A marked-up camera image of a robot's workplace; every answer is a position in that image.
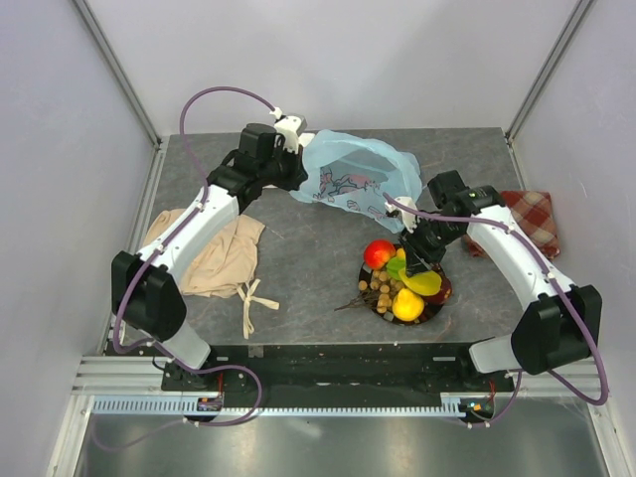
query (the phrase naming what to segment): apple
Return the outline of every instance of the apple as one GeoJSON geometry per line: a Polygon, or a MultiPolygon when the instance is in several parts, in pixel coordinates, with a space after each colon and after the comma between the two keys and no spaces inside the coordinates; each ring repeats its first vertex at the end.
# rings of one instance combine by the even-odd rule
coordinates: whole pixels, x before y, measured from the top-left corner
{"type": "Polygon", "coordinates": [[[373,270],[379,270],[396,255],[396,248],[388,240],[374,240],[365,249],[365,263],[373,270]]]}

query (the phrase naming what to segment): red plaid cloth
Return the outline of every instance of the red plaid cloth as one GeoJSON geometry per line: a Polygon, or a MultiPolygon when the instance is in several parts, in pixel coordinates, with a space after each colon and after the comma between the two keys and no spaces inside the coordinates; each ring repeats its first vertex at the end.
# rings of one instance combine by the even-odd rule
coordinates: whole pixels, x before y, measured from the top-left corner
{"type": "MultiPolygon", "coordinates": [[[[553,219],[553,203],[548,192],[504,191],[506,205],[513,211],[519,227],[535,246],[552,260],[559,253],[557,224],[553,219]]],[[[464,236],[471,256],[487,256],[481,246],[469,236],[464,236]]]]}

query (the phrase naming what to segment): white wall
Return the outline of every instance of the white wall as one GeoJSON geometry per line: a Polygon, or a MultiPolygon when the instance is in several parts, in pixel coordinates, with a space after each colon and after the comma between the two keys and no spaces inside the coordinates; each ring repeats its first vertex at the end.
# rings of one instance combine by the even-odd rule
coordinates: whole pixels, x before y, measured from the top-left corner
{"type": "MultiPolygon", "coordinates": [[[[506,127],[575,0],[89,3],[171,134],[183,103],[220,84],[305,114],[313,128],[506,127]]],[[[201,103],[189,131],[267,118],[228,93],[201,103]]]]}
{"type": "Polygon", "coordinates": [[[65,0],[0,20],[0,474],[42,476],[151,146],[65,0]]]}
{"type": "Polygon", "coordinates": [[[529,187],[550,191],[558,265],[603,297],[601,351],[636,449],[636,3],[596,2],[517,143],[529,187]]]}

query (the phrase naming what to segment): yellow lemon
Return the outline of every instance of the yellow lemon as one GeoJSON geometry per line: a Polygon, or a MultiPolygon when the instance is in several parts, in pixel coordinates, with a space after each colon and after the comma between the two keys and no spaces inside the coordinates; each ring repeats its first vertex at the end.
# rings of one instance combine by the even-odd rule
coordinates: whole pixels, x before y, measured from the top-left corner
{"type": "Polygon", "coordinates": [[[425,271],[414,276],[406,276],[406,269],[398,271],[399,279],[407,288],[422,296],[432,296],[441,289],[441,276],[434,271],[425,271]]]}
{"type": "Polygon", "coordinates": [[[414,321],[424,311],[424,300],[408,288],[403,288],[394,298],[393,311],[401,321],[414,321]]]}

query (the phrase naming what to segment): light blue plastic bag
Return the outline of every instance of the light blue plastic bag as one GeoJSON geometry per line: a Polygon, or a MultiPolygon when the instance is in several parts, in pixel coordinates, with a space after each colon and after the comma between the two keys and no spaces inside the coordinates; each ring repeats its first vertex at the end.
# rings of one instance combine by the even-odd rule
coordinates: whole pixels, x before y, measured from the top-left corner
{"type": "Polygon", "coordinates": [[[323,130],[305,148],[302,162],[309,179],[290,192],[294,199],[364,214],[393,233],[403,224],[387,217],[383,193],[414,200],[421,194],[415,156],[377,139],[323,130]]]}

